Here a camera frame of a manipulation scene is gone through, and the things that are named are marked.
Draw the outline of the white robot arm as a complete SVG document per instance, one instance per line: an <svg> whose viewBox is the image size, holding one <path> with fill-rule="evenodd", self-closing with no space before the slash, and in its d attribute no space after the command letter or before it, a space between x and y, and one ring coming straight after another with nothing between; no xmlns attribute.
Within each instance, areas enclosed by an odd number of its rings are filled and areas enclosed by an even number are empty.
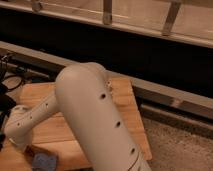
<svg viewBox="0 0 213 171"><path fill-rule="evenodd" d="M31 144L31 130L58 112L94 171L152 171L113 102L102 65L77 63L62 69L40 104L22 114L11 111L6 137L24 150Z"/></svg>

